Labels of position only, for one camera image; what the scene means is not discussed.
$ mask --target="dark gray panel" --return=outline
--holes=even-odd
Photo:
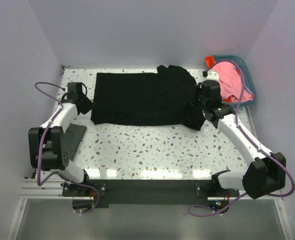
[[[206,212],[195,209],[195,212]],[[185,205],[111,205],[79,217],[68,199],[29,200],[18,240],[284,240],[273,200],[241,200],[221,216]]]

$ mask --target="wall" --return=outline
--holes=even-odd
[[[44,122],[53,107],[34,82],[58,83],[59,73],[29,3],[0,0],[0,240],[7,237],[24,176],[32,173],[28,130]]]
[[[29,0],[59,61],[73,67],[203,66],[245,58],[277,0]]]
[[[280,0],[246,58],[255,82],[254,125],[263,143],[287,157],[295,179],[295,0]],[[295,232],[295,193],[284,199]]]

